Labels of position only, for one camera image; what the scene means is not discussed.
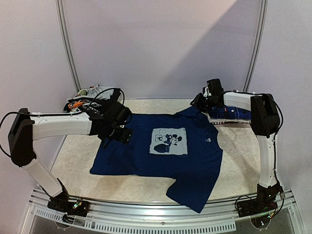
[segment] cartoon print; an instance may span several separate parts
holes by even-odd
[[[181,136],[177,136],[177,134],[162,134],[162,130],[159,130],[159,134],[155,135],[155,142],[162,142],[161,144],[158,144],[154,146],[154,150],[159,153],[169,153],[170,147],[172,145],[177,146],[179,141],[182,141]]]

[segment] blue plaid fabric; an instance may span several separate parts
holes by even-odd
[[[252,114],[250,111],[236,108],[236,107],[213,107],[208,111],[210,118],[223,118],[223,119],[245,119],[251,120]]]

